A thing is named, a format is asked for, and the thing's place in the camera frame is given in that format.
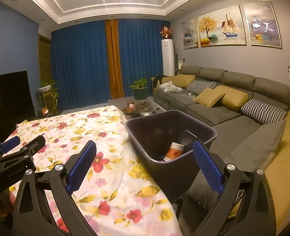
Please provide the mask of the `person's left hand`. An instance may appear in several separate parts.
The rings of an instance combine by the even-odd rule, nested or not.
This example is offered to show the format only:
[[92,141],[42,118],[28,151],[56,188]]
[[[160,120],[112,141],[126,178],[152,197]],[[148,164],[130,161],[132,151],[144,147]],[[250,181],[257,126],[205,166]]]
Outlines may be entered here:
[[15,206],[15,196],[9,189],[0,193],[0,212],[2,215],[12,213]]

